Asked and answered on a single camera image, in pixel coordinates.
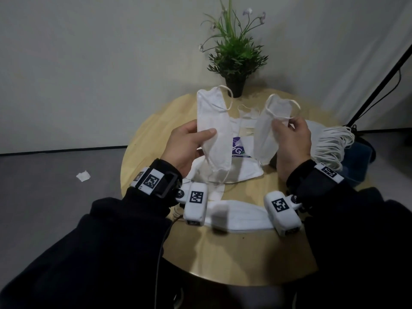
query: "blue container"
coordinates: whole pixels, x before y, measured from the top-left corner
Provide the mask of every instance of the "blue container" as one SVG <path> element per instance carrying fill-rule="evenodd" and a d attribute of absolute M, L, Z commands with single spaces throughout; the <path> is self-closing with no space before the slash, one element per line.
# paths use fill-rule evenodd
<path fill-rule="evenodd" d="M 343 169 L 339 174 L 348 181 L 351 187 L 356 187 L 365 180 L 371 155 L 372 149 L 359 142 L 354 142 L 351 147 L 345 149 Z"/>

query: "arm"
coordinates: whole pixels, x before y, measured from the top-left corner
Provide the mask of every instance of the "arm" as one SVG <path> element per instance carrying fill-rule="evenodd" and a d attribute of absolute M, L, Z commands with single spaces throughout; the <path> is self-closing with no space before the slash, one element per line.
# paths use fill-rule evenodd
<path fill-rule="evenodd" d="M 156 169 L 178 173 L 181 180 L 199 156 L 198 146 L 215 133 L 196 133 L 196 121 L 173 130 Z M 0 305 L 94 308 L 142 302 L 152 306 L 160 245 L 171 224 L 166 216 L 175 204 L 173 199 L 162 201 L 133 187 L 122 200 L 93 202 L 73 231 L 3 289 Z"/>
<path fill-rule="evenodd" d="M 291 122 L 296 129 L 275 121 L 273 127 L 280 140 L 279 176 L 295 192 L 315 162 L 309 159 L 306 122 Z M 321 176 L 311 184 L 326 185 L 327 180 Z M 365 301 L 371 306 L 386 300 L 393 304 L 408 295 L 404 288 L 410 286 L 405 282 L 412 268 L 406 243 L 412 238 L 412 213 L 407 208 L 384 202 L 375 188 L 356 192 L 346 181 L 323 195 L 306 195 L 303 204 L 312 215 L 304 226 L 320 271 L 298 291 L 298 299 L 301 294 L 307 304 Z"/>

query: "black pole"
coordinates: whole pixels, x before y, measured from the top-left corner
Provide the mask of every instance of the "black pole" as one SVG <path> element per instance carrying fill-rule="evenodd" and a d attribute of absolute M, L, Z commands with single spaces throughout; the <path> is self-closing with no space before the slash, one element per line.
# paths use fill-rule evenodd
<path fill-rule="evenodd" d="M 350 122 L 347 124 L 348 127 L 352 127 L 356 120 L 363 114 L 365 109 L 373 102 L 373 100 L 381 93 L 387 83 L 392 79 L 392 77 L 396 74 L 396 72 L 402 67 L 402 65 L 408 60 L 408 58 L 412 55 L 412 44 L 406 50 L 406 52 L 402 55 L 399 61 L 395 64 L 395 66 L 391 69 L 391 71 L 386 75 L 386 77 L 382 80 L 382 82 L 378 85 L 378 87 L 373 91 L 373 93 L 368 97 L 366 102 L 362 105 L 362 107 L 358 110 L 358 112 L 353 116 Z"/>

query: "hand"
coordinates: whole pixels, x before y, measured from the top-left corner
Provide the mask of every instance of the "hand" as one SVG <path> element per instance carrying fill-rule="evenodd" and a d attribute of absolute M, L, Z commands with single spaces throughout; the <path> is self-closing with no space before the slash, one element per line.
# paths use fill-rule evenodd
<path fill-rule="evenodd" d="M 272 121 L 273 132 L 279 142 L 276 169 L 279 178 L 286 182 L 291 173 L 303 162 L 310 159 L 310 130 L 302 117 L 289 119 L 286 127 L 280 120 Z"/>
<path fill-rule="evenodd" d="M 160 159 L 167 161 L 180 172 L 182 177 L 186 177 L 192 168 L 192 162 L 203 156 L 203 151 L 197 148 L 216 133 L 214 128 L 197 132 L 197 120 L 189 121 L 172 130 Z"/>

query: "black sleeve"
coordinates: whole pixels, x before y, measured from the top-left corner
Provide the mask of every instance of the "black sleeve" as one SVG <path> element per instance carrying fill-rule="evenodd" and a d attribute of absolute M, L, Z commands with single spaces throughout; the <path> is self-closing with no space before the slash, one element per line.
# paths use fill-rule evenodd
<path fill-rule="evenodd" d="M 172 205 L 133 187 L 122 200 L 93 202 L 73 231 L 2 290 L 1 308 L 152 307 Z"/>
<path fill-rule="evenodd" d="M 313 166 L 302 164 L 287 185 L 296 186 Z M 376 188 L 356 192 L 346 181 L 308 201 L 312 217 L 304 227 L 319 272 L 301 286 L 297 308 L 394 307 L 409 298 L 412 213 L 407 208 L 384 201 Z"/>

